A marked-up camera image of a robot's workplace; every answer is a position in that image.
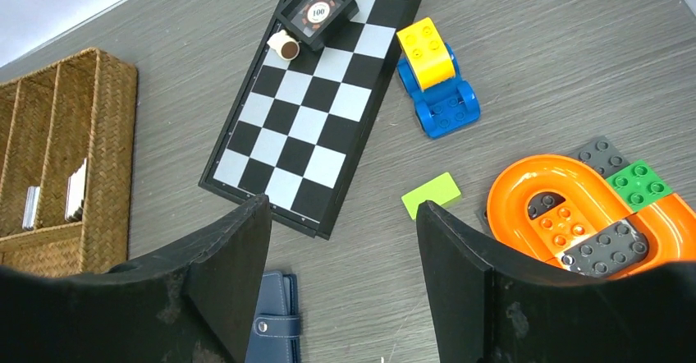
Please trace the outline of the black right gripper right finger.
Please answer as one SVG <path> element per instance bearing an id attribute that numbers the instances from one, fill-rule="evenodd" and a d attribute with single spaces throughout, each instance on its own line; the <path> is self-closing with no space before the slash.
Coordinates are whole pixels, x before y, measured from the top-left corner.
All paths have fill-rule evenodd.
<path id="1" fill-rule="evenodd" d="M 442 362 L 692 362 L 695 265 L 605 280 L 524 255 L 423 202 L 419 252 Z"/>

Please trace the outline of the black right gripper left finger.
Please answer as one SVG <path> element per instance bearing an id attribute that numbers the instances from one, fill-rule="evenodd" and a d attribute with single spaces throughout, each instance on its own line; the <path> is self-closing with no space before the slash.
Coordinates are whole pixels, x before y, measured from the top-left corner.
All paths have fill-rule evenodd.
<path id="1" fill-rule="evenodd" d="M 257 195 L 106 273 L 1 269 L 4 362 L 242 362 L 272 217 Z"/>

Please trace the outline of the blue card holder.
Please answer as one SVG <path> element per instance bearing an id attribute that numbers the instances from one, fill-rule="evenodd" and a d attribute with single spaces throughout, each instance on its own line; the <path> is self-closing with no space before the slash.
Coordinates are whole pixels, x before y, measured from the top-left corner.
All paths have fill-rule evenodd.
<path id="1" fill-rule="evenodd" d="M 300 363 L 300 333 L 297 277 L 277 270 L 265 272 L 245 362 Z"/>

